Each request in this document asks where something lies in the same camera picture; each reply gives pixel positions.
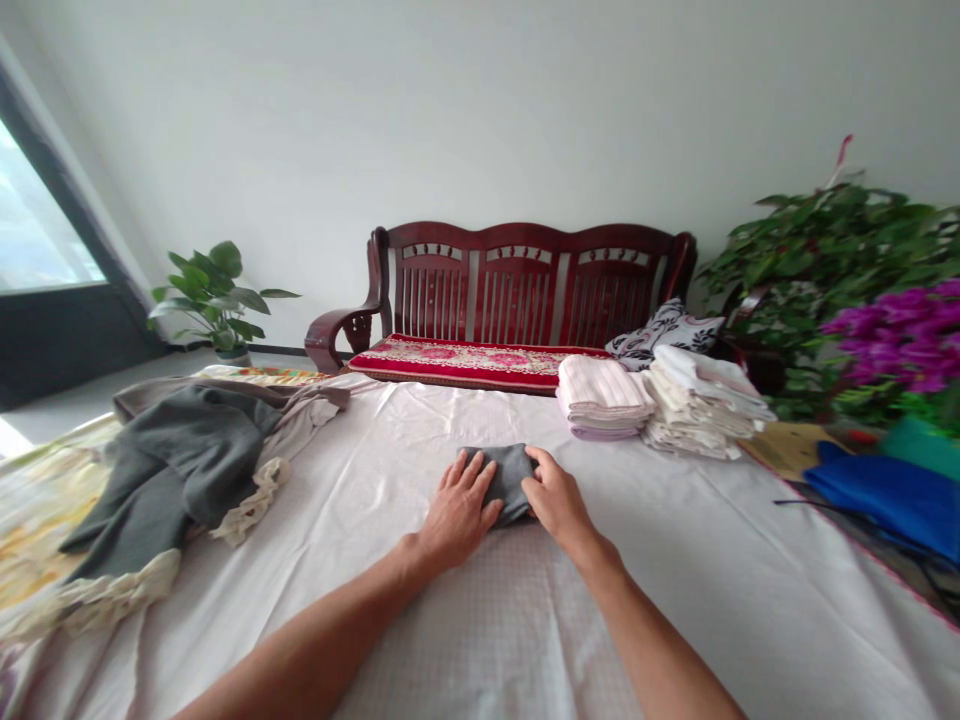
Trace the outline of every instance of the baseboard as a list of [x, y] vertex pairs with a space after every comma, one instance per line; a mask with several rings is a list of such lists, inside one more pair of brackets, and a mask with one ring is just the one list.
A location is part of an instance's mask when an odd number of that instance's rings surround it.
[[167, 343], [167, 352], [193, 352], [202, 347], [213, 347], [213, 345], [210, 344], [209, 340], [197, 340], [192, 343], [187, 343], [186, 345], [172, 345]]
[[[188, 343], [186, 345], [167, 345], [167, 352], [193, 352], [194, 350], [199, 350], [202, 347], [213, 347], [208, 340], [197, 340], [196, 342]], [[294, 355], [296, 357], [307, 357], [307, 351], [303, 348], [289, 348], [284, 347], [283, 345], [259, 345], [259, 344], [250, 344], [249, 348], [251, 352], [265, 352], [272, 355]], [[340, 358], [346, 362], [351, 358], [356, 357], [356, 353], [340, 353]]]
[[253, 352], [268, 352], [274, 355], [297, 355], [306, 357], [307, 351], [303, 348], [288, 348], [283, 345], [258, 345], [251, 343], [248, 346]]

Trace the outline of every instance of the purple flower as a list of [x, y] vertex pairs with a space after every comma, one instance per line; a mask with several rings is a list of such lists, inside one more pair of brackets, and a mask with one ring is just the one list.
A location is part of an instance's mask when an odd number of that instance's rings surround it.
[[854, 359], [847, 376], [857, 385], [894, 378], [915, 393], [937, 393], [960, 377], [960, 278], [932, 290], [882, 295], [847, 308], [822, 326], [840, 335]]
[[950, 278], [937, 285], [933, 291], [943, 298], [960, 298], [960, 278]]
[[927, 297], [927, 290], [913, 288], [898, 295], [881, 295], [876, 306], [886, 313], [887, 322], [908, 323], [928, 317], [935, 303]]

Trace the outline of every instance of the black and white pillow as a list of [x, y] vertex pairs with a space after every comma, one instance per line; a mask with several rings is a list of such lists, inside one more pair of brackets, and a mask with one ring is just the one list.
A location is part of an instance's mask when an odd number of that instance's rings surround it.
[[618, 335], [606, 344], [605, 349], [625, 368], [639, 372], [650, 367], [653, 348], [660, 343], [705, 354], [716, 343], [723, 320], [698, 320], [693, 315], [687, 315], [680, 298], [674, 298], [660, 306], [646, 327]]

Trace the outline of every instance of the potted plant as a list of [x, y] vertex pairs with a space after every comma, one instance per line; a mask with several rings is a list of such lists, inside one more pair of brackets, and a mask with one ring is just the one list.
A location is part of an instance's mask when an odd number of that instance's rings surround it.
[[837, 369], [819, 362], [820, 325], [882, 293], [960, 274], [960, 207], [938, 209], [906, 195], [837, 185], [810, 195], [771, 195], [769, 217], [734, 228], [701, 272], [714, 294], [742, 299], [768, 288], [744, 330], [776, 349], [787, 384], [772, 399], [781, 419], [809, 419], [829, 406]]
[[841, 413], [891, 432], [881, 448], [960, 481], [960, 278], [848, 308], [823, 332], [840, 340], [853, 387]]
[[[287, 290], [256, 292], [238, 287], [234, 280], [243, 272], [243, 263], [240, 251], [230, 240], [214, 246], [208, 255], [194, 251], [189, 260], [173, 252], [168, 256], [180, 274], [169, 275], [169, 285], [153, 289], [153, 299], [159, 304], [150, 313], [149, 322], [163, 315], [185, 313], [200, 327], [180, 330], [173, 339], [184, 335], [203, 338], [228, 365], [249, 366], [247, 343], [264, 337], [261, 328], [243, 319], [246, 310], [269, 315], [264, 298], [300, 297]], [[168, 298], [170, 290], [179, 291], [182, 297]]]

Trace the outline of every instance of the window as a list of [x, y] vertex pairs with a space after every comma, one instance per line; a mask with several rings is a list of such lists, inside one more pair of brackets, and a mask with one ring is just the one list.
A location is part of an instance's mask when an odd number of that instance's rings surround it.
[[0, 294], [103, 282], [90, 251], [0, 122]]

